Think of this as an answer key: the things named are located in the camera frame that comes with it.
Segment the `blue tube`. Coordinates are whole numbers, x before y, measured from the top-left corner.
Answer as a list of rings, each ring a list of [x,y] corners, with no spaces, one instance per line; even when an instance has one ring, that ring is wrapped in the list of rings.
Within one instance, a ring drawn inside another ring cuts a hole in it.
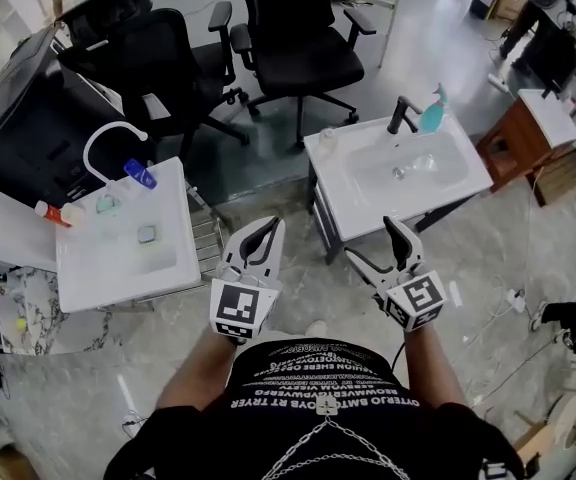
[[[150,171],[134,158],[130,158],[123,166],[124,172],[135,182],[148,190],[157,187],[157,180]]]

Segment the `black cabinet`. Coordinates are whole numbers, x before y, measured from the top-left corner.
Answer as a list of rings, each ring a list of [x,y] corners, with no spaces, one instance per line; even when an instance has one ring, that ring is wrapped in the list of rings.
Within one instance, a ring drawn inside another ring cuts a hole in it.
[[[60,207],[101,187],[82,155],[89,136],[121,120],[93,85],[63,67],[46,27],[21,41],[0,71],[0,192]]]

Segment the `black boxy appliance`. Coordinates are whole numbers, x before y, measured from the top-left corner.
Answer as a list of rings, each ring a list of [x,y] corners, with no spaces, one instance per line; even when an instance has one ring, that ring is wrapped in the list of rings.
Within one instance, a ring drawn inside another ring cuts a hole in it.
[[[555,28],[538,35],[530,67],[546,89],[561,93],[576,74],[576,34]]]

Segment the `red bottle with white cap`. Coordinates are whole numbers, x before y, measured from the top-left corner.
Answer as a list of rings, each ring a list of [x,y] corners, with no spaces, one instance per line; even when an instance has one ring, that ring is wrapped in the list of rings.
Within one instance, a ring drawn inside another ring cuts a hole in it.
[[[60,209],[46,203],[43,200],[40,200],[36,203],[34,211],[38,216],[52,222],[53,224],[65,228],[71,227],[71,225],[62,218]]]

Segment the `person's left forearm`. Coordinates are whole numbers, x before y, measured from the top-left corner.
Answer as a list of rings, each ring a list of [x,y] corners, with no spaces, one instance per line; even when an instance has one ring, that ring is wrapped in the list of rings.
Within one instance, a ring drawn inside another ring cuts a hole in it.
[[[188,406],[199,411],[219,398],[226,387],[238,346],[206,327],[160,394],[156,408]]]

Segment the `white table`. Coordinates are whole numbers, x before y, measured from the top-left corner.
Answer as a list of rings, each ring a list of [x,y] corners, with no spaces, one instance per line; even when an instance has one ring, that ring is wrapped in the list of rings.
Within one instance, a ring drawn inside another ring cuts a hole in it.
[[[57,270],[55,225],[1,192],[0,263]]]

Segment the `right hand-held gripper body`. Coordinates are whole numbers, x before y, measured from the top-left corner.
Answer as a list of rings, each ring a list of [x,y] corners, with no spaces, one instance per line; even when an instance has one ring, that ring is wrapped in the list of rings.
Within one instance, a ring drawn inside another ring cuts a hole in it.
[[[446,292],[438,273],[423,262],[417,262],[404,271],[390,267],[383,274],[382,288],[382,310],[405,332],[432,322],[446,302]]]

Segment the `teal spray bottle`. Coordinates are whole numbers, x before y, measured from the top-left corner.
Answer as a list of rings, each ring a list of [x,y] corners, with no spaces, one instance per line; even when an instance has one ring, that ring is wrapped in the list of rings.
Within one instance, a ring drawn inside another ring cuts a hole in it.
[[[439,130],[448,105],[448,97],[441,83],[438,84],[434,94],[437,100],[422,112],[418,120],[418,131],[422,134]]]

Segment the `black sink faucet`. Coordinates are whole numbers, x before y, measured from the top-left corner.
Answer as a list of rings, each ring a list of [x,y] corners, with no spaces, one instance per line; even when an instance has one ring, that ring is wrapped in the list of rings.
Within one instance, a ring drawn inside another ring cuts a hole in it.
[[[391,135],[396,135],[399,132],[401,124],[405,122],[412,133],[418,132],[418,127],[412,122],[412,120],[406,115],[406,112],[411,109],[415,114],[420,115],[422,111],[414,105],[407,97],[399,96],[397,99],[397,105],[393,112],[390,123],[387,126],[387,131]]]

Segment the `black mesh office chair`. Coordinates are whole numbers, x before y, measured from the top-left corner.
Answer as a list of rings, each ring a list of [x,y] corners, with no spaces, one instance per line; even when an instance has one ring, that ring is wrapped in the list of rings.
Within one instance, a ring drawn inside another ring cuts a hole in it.
[[[357,9],[346,9],[351,24],[347,37],[335,28],[331,0],[244,0],[248,20],[231,29],[230,42],[246,69],[257,78],[262,95],[247,103],[249,114],[283,98],[297,101],[296,146],[304,147],[304,102],[314,97],[349,112],[346,122],[358,121],[357,109],[329,95],[361,81],[365,71],[355,52],[359,36],[376,28]]]
[[[176,9],[162,8],[119,25],[95,46],[72,46],[59,54],[70,70],[116,92],[122,113],[152,139],[179,138],[187,156],[203,125],[250,143],[249,136],[211,116],[221,104],[245,103],[235,81],[228,25],[232,4],[217,3],[208,24],[219,41],[192,47],[186,22]]]

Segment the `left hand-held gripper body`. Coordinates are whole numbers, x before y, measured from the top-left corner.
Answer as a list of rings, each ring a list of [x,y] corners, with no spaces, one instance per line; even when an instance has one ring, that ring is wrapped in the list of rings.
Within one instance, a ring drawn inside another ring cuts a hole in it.
[[[212,330],[236,345],[245,344],[259,335],[280,293],[280,283],[268,284],[236,267],[223,267],[211,282]]]

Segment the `white curved faucet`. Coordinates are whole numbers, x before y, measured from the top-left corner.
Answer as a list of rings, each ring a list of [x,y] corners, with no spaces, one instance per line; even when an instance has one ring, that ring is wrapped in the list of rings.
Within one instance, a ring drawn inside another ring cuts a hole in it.
[[[89,159],[89,153],[90,153],[90,150],[91,150],[94,142],[102,134],[104,134],[105,132],[107,132],[111,129],[115,129],[115,128],[123,128],[123,129],[130,131],[141,142],[145,142],[148,140],[148,134],[146,132],[139,130],[138,128],[136,128],[135,126],[133,126],[132,124],[130,124],[126,121],[110,122],[110,123],[102,125],[88,138],[88,140],[84,146],[84,149],[83,149],[82,159],[83,159],[83,163],[84,163],[84,166],[87,169],[87,171],[90,174],[92,174],[94,177],[99,179],[101,182],[104,183],[105,188],[107,189],[107,191],[110,195],[120,199],[122,196],[124,196],[127,193],[127,190],[124,187],[122,187],[118,181],[111,180],[108,177],[106,177],[105,175],[103,175],[101,172],[99,172],[95,167],[92,166],[90,159]]]

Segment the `white cup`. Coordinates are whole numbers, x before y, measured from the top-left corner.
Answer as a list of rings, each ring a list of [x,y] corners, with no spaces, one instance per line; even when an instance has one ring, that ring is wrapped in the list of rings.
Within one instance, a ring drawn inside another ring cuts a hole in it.
[[[85,208],[73,203],[66,203],[61,208],[60,214],[62,221],[71,227],[83,225],[87,218]]]

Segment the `marble slab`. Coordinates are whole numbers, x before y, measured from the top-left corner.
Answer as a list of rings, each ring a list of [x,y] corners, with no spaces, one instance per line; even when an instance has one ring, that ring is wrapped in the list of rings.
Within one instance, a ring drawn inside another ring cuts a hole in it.
[[[18,319],[26,320],[19,330]],[[44,356],[98,350],[109,342],[110,315],[64,313],[57,275],[23,267],[0,279],[0,335],[3,351]]]

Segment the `person's right forearm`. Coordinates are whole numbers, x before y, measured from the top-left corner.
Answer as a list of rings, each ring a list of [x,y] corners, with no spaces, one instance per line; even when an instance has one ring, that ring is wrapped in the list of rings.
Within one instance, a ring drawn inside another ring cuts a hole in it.
[[[437,408],[447,403],[466,405],[464,393],[432,324],[404,337],[409,389]]]

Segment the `white square washbasin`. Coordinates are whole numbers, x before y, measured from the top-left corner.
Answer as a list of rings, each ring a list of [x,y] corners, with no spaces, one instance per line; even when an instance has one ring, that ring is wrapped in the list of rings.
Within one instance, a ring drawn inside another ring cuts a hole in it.
[[[116,197],[118,207],[96,213],[97,199],[109,194],[100,188],[75,202],[86,210],[83,225],[55,229],[62,311],[98,309],[200,280],[183,165],[171,158],[148,170],[154,190],[125,177],[118,181],[127,190]],[[137,230],[147,224],[157,226],[158,239],[140,245]]]

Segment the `wooden vanity with white basin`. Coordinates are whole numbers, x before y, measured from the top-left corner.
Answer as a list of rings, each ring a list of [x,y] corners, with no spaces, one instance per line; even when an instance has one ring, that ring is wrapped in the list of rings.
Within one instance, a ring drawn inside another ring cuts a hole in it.
[[[554,93],[521,89],[476,150],[495,193],[569,153],[575,141],[576,125]]]

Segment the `wooden pallet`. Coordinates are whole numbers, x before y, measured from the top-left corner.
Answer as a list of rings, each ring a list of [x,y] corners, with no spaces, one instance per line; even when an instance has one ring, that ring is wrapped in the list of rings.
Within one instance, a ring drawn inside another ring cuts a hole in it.
[[[576,153],[571,152],[540,168],[532,184],[540,207],[554,203],[576,187]]]

